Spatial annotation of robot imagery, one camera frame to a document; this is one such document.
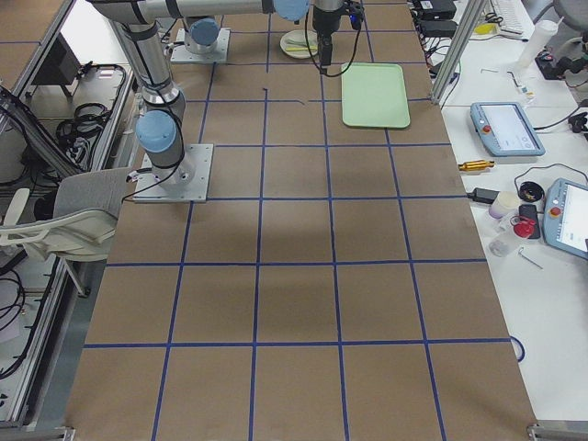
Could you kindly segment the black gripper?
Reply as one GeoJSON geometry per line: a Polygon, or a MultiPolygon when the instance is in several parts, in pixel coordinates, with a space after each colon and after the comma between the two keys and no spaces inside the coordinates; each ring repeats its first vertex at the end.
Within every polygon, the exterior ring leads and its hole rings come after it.
{"type": "Polygon", "coordinates": [[[332,64],[333,42],[330,35],[318,35],[319,68],[327,69],[332,64]]]}

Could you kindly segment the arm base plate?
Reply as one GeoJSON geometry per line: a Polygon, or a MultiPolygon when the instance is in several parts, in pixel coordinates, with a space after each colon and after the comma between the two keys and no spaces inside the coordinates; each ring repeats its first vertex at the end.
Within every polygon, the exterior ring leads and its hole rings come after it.
{"type": "Polygon", "coordinates": [[[213,150],[212,144],[186,144],[182,163],[163,183],[171,170],[152,170],[151,160],[145,154],[141,167],[151,170],[138,175],[132,200],[136,203],[206,202],[213,150]]]}
{"type": "Polygon", "coordinates": [[[228,59],[231,30],[221,28],[216,40],[210,45],[201,45],[193,41],[181,28],[177,31],[173,43],[170,62],[175,64],[213,64],[226,63],[228,59]]]}

